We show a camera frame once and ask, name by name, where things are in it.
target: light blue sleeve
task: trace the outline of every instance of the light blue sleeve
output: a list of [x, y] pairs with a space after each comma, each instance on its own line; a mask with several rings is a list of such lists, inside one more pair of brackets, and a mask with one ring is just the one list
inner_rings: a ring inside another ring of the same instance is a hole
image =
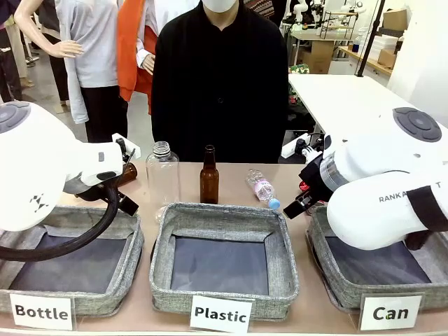
[[[59, 18], [61, 41], [71, 40], [70, 27], [74, 15], [74, 0], [56, 0], [56, 13]], [[81, 94], [78, 74], [74, 58], [64, 58], [67, 71], [67, 84], [69, 88], [71, 116], [76, 124], [85, 123], [89, 120], [84, 98]]]

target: bottle cap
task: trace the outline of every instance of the bottle cap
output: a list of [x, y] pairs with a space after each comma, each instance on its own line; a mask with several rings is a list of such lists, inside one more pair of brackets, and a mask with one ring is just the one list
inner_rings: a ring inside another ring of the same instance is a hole
[[280, 201], [277, 198], [272, 198], [268, 203], [269, 208], [277, 210], [280, 207]]

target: black shirt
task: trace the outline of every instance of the black shirt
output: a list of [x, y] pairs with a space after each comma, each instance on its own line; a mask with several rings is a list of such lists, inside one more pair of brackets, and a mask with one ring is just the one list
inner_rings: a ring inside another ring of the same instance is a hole
[[202, 2], [162, 30], [155, 49], [152, 124], [181, 161], [277, 163], [288, 109], [288, 57], [279, 28], [240, 0], [213, 26]]

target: black pole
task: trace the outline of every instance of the black pole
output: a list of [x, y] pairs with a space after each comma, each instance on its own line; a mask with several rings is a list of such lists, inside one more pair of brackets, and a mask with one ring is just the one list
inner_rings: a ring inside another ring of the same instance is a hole
[[372, 33], [370, 34], [369, 42], [367, 43], [367, 46], [365, 47], [365, 54], [363, 57], [363, 61], [361, 62], [361, 66], [359, 67], [359, 71], [356, 74], [357, 77], [363, 77], [364, 68], [365, 68], [365, 65], [367, 64], [367, 58], [369, 57], [370, 49], [372, 49], [372, 44], [375, 39], [377, 30], [378, 30], [379, 21], [381, 20], [381, 15], [383, 15], [383, 8], [384, 8], [385, 2], [386, 2], [386, 0], [380, 0], [380, 2], [379, 2], [377, 18], [373, 22]]

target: orange jacket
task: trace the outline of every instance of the orange jacket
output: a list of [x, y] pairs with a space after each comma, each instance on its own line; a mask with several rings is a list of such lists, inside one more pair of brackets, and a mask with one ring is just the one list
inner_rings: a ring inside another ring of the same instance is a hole
[[[143, 15], [145, 0], [126, 0], [118, 13], [118, 85], [120, 95], [125, 101], [131, 100], [133, 91], [146, 93], [151, 105], [153, 77], [137, 66], [137, 35]], [[145, 50], [155, 55], [157, 35], [145, 26]]]

